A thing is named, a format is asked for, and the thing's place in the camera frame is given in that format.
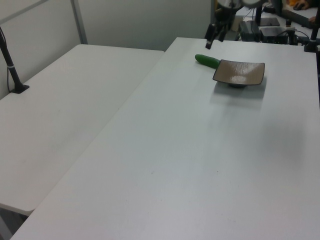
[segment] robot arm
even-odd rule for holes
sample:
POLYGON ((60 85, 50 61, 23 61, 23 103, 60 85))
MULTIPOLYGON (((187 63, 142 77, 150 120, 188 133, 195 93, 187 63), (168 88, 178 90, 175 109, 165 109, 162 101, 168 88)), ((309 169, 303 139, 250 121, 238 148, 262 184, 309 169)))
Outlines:
POLYGON ((243 6, 248 8, 256 8, 261 6, 268 0, 217 0, 218 8, 214 12, 215 21, 209 24, 205 34, 206 48, 210 49, 213 41, 218 37, 218 40, 223 42, 227 31, 231 28, 235 20, 236 12, 243 6))

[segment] computer mouse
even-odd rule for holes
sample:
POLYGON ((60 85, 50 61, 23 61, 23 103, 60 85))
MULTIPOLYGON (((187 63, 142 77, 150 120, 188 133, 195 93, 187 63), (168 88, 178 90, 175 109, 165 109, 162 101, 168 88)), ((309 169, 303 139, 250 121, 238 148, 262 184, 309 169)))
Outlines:
POLYGON ((305 4, 302 3, 302 4, 298 5, 298 6, 295 6, 295 7, 293 8, 293 10, 299 11, 299 10, 301 10, 304 6, 305 6, 305 4))

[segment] black cable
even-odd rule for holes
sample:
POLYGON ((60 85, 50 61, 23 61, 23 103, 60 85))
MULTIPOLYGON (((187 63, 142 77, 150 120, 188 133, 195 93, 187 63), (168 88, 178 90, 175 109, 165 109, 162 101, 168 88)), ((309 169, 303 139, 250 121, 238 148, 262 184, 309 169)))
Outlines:
POLYGON ((3 37, 5 47, 7 47, 7 40, 6 40, 6 36, 5 36, 4 32, 2 31, 1 26, 0 26, 0 33, 1 33, 1 36, 3 37))
POLYGON ((251 21, 254 20, 254 14, 255 14, 255 9, 253 9, 251 21))
POLYGON ((305 40, 303 40, 300 36, 296 35, 298 39, 301 41, 301 46, 305 45, 305 40))
POLYGON ((8 87, 8 92, 11 93, 9 88, 9 68, 6 68, 6 86, 8 87))
POLYGON ((309 36, 308 36, 307 34, 305 34, 303 31, 298 31, 298 30, 285 30, 285 31, 282 31, 282 32, 280 32, 278 35, 276 35, 275 38, 278 37, 278 36, 281 35, 281 34, 288 33, 288 32, 298 32, 298 33, 302 33, 302 34, 304 34, 304 35, 310 40, 310 38, 309 38, 309 36))
POLYGON ((250 9, 249 13, 248 13, 247 15, 245 15, 242 20, 244 20, 244 19, 252 12, 252 9, 253 9, 253 8, 250 9))

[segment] hand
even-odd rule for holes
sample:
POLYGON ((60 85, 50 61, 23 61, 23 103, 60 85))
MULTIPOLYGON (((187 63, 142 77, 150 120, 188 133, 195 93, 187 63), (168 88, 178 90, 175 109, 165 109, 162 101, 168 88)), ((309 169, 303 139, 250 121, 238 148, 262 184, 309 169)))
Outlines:
POLYGON ((312 23, 312 24, 315 23, 315 20, 316 20, 315 16, 309 18, 309 22, 312 23))
POLYGON ((306 10, 306 9, 310 8, 310 5, 306 0, 297 1, 293 7, 298 8, 301 4, 304 4, 304 6, 301 8, 302 10, 306 10))

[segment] black stand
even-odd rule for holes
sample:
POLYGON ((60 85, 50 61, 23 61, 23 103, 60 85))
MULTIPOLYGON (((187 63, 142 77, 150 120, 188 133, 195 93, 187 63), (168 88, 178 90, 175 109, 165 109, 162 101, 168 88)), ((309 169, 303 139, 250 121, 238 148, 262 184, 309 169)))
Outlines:
POLYGON ((10 74, 14 81, 14 90, 11 93, 20 94, 29 88, 27 85, 23 85, 19 79, 14 63, 12 62, 11 56, 7 48, 7 42, 5 36, 3 35, 2 29, 0 27, 0 48, 5 59, 6 65, 9 68, 10 74))
POLYGON ((262 5, 258 6, 255 11, 254 21, 259 27, 280 26, 280 23, 276 17, 264 17, 261 18, 262 5))
POLYGON ((316 53, 317 52, 317 35, 320 24, 320 4, 318 6, 318 10, 316 11, 314 26, 312 28, 311 38, 307 45, 304 46, 304 51, 308 53, 316 53))

